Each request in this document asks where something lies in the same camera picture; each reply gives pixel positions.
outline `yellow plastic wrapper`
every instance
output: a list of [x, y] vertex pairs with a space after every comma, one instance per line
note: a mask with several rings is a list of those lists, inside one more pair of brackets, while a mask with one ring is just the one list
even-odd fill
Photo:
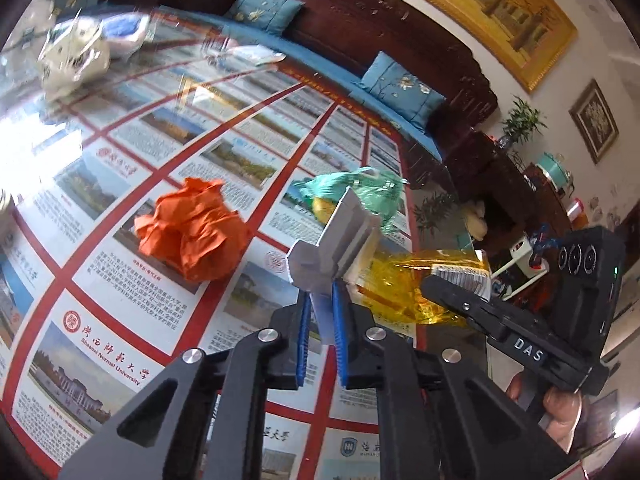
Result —
[[389, 321], [464, 326], [464, 318], [426, 300], [420, 293], [420, 282], [430, 274], [489, 299], [489, 261], [482, 251], [473, 250], [426, 250], [417, 254], [377, 252], [355, 287], [362, 295], [362, 304]]

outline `painting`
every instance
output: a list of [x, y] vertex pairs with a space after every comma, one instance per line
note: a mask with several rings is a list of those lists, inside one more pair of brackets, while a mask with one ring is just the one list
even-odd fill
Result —
[[553, 0], [426, 0], [478, 39], [533, 92], [576, 35]]
[[571, 117], [574, 118], [594, 163], [599, 163], [615, 142], [619, 131], [595, 79], [571, 108]]

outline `brown picture frame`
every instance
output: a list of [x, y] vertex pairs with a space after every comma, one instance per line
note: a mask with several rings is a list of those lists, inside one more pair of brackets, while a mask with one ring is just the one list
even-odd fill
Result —
[[598, 164], [620, 131], [597, 81], [592, 79], [569, 111], [594, 164]]

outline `crumpled paper ball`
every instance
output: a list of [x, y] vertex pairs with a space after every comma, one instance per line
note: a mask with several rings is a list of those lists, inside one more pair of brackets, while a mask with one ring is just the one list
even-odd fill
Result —
[[161, 196], [156, 211], [135, 219], [140, 252], [174, 267], [191, 282], [218, 280], [240, 263], [251, 234], [222, 199], [222, 180], [186, 178]]

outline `silver screw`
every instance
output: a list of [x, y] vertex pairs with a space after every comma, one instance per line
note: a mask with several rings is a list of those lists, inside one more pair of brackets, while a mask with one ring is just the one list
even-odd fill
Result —
[[365, 335], [371, 341], [382, 341], [386, 337], [386, 332], [384, 328], [372, 326], [365, 332]]
[[460, 359], [462, 359], [462, 354], [455, 348], [447, 348], [442, 351], [442, 358], [447, 363], [457, 363], [460, 361]]
[[278, 338], [278, 331], [274, 328], [263, 328], [258, 332], [258, 339], [263, 343], [270, 343], [276, 341]]
[[182, 360], [188, 365], [197, 363], [203, 356], [202, 350], [199, 348], [190, 348], [184, 354], [182, 354]]

